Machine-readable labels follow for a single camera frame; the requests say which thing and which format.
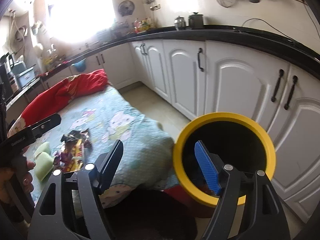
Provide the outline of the dark foil snack wrapper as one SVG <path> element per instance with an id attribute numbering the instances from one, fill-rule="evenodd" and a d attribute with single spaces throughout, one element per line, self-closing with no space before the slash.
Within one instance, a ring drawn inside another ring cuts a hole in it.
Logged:
<path id="1" fill-rule="evenodd" d="M 89 128 L 78 131 L 78 130 L 71 130 L 68 134 L 64 134 L 61 137 L 61 142 L 74 142 L 76 143 L 78 140 L 81 140 L 84 144 L 84 148 L 92 148 L 92 143 L 90 139 L 90 131 Z"/>

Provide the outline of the yellow trash bin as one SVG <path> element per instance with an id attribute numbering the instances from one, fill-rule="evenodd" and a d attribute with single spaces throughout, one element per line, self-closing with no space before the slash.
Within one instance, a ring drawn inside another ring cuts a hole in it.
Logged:
<path id="1" fill-rule="evenodd" d="M 194 154 L 195 142 L 202 141 L 210 153 L 217 154 L 225 164 L 240 171 L 263 170 L 269 179 L 276 169 L 276 151 L 267 132 L 250 118 L 228 112 L 199 116 L 189 122 L 177 138 L 172 152 L 176 177 L 198 203 L 215 207 L 218 197 L 201 191 L 192 181 L 199 173 Z"/>

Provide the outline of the green sponge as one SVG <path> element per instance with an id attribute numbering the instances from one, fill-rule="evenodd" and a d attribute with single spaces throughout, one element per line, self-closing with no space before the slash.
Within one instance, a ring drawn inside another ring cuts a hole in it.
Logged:
<path id="1" fill-rule="evenodd" d="M 51 156 L 49 142 L 42 143 L 34 152 L 35 167 L 34 173 L 39 181 L 43 181 L 48 173 L 53 169 L 54 158 Z"/>

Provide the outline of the hello kitty blue bedsheet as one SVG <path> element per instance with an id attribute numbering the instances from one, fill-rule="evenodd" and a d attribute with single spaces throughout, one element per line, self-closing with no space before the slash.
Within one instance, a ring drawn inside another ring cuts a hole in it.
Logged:
<path id="1" fill-rule="evenodd" d="M 116 205 L 140 185 L 166 190 L 178 184 L 172 167 L 174 140 L 159 122 L 131 106 L 115 88 L 109 86 L 101 92 L 75 99 L 59 115 L 61 124 L 37 139 L 26 156 L 35 161 L 36 149 L 49 142 L 53 157 L 55 151 L 66 149 L 66 143 L 60 141 L 64 134 L 89 128 L 92 148 L 84 148 L 75 159 L 85 166 L 107 153 L 117 139 L 121 140 L 123 157 L 110 188 L 100 196 L 103 207 Z M 43 181 L 38 180 L 34 170 L 31 174 L 34 186 L 31 196 L 37 202 L 51 171 Z"/>

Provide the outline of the purple snack wrapper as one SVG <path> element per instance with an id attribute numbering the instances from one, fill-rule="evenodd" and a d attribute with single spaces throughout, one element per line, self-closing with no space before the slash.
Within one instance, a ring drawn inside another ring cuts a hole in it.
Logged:
<path id="1" fill-rule="evenodd" d="M 65 168 L 64 155 L 65 154 L 61 151 L 55 151 L 53 153 L 53 157 L 54 157 L 53 169 L 54 170 L 57 170 L 57 169 L 60 169 L 62 171 L 64 170 Z"/>

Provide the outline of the red floral blanket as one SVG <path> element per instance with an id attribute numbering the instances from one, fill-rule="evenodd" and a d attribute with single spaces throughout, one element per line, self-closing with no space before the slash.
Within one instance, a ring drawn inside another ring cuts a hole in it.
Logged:
<path id="1" fill-rule="evenodd" d="M 103 69 L 63 79 L 29 103 L 9 129 L 8 136 L 61 111 L 76 98 L 104 90 L 108 84 L 108 77 Z"/>

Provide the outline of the grey storage box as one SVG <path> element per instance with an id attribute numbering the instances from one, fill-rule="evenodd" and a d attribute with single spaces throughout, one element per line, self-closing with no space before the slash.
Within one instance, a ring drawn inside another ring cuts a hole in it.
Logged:
<path id="1" fill-rule="evenodd" d="M 36 78 L 33 67 L 26 69 L 15 77 L 20 88 L 25 87 Z"/>

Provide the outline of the dark green pot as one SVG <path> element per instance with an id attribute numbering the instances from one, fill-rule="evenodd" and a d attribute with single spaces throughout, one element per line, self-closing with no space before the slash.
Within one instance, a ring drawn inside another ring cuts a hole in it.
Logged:
<path id="1" fill-rule="evenodd" d="M 203 15 L 198 12 L 194 12 L 192 15 L 188 16 L 188 27 L 190 29 L 203 29 Z"/>

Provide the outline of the steel kettle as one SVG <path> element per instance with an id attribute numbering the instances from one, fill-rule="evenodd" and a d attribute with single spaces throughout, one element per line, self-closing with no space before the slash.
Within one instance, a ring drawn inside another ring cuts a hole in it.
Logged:
<path id="1" fill-rule="evenodd" d="M 186 22 L 184 17 L 182 16 L 178 16 L 177 18 L 175 18 L 174 20 L 174 26 L 176 28 L 177 31 L 179 30 L 185 30 L 186 28 Z"/>

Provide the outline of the wall fan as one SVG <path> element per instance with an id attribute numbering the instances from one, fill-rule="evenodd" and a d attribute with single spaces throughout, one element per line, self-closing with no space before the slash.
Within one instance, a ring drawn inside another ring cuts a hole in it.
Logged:
<path id="1" fill-rule="evenodd" d="M 118 5 L 118 13 L 124 16 L 130 16 L 135 10 L 135 4 L 131 0 L 124 0 Z"/>

